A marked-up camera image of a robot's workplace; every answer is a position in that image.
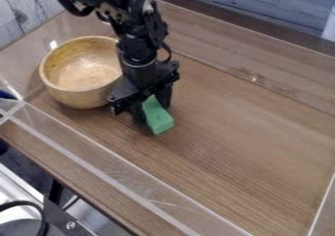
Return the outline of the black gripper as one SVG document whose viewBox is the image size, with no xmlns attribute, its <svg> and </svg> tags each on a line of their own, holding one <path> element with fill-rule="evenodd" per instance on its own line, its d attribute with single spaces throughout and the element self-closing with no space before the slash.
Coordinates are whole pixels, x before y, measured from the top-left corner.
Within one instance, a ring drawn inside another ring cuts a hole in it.
<svg viewBox="0 0 335 236">
<path fill-rule="evenodd" d="M 172 85 L 179 80 L 179 61 L 163 63 L 152 60 L 147 65 L 131 65 L 121 56 L 117 56 L 117 59 L 121 76 L 116 79 L 107 98 L 109 108 L 116 116 L 128 112 L 133 120 L 145 125 L 143 102 L 152 95 L 163 108 L 170 108 Z"/>
</svg>

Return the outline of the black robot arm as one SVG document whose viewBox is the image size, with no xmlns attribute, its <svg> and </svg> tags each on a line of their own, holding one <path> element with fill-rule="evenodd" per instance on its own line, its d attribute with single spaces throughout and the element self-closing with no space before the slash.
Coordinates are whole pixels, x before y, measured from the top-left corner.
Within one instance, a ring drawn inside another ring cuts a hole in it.
<svg viewBox="0 0 335 236">
<path fill-rule="evenodd" d="M 117 37 L 116 54 L 121 76 L 108 96 L 111 111 L 128 113 L 133 119 L 159 127 L 172 122 L 168 114 L 172 85 L 179 80 L 179 61 L 159 58 L 168 24 L 156 0 L 57 0 L 76 17 L 96 15 L 108 23 Z"/>
</svg>

